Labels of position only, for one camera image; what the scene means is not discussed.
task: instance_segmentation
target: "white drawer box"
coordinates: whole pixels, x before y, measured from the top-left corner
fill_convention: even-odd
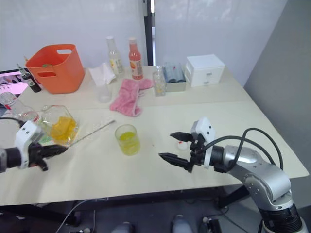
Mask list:
[[[192,87],[219,83],[224,63],[212,55],[187,57],[185,77]]]

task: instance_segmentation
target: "dark bottle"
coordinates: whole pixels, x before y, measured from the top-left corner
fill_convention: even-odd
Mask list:
[[[19,71],[21,72],[21,78],[28,84],[33,92],[41,91],[41,87],[37,84],[31,73],[25,71],[22,67],[17,64]]]

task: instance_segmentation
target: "gray wall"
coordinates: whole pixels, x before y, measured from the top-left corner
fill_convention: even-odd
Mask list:
[[[245,89],[311,173],[311,1],[289,0]],[[292,180],[298,206],[311,178]]]

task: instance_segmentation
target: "pink towel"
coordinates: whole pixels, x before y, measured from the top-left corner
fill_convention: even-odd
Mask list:
[[[152,87],[152,80],[124,79],[115,101],[109,106],[110,110],[118,111],[129,117],[137,117],[141,113],[141,108],[137,107],[139,91]]]

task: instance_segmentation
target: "orange basket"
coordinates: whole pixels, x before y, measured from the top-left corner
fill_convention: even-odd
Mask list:
[[[84,70],[73,44],[45,46],[26,63],[26,67],[51,94],[78,90],[84,77]]]

